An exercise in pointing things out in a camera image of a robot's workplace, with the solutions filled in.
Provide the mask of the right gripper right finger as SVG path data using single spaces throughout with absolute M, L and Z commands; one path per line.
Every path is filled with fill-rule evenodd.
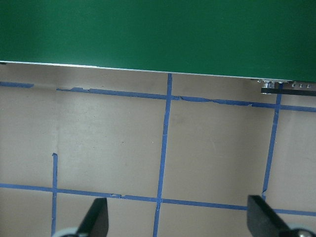
M 247 198 L 247 227 L 253 237 L 295 237 L 296 231 L 258 195 Z

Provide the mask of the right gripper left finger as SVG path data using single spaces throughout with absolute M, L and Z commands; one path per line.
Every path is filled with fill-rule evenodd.
M 78 237 L 106 237 L 109 231 L 109 215 L 106 198 L 96 198 L 79 225 Z

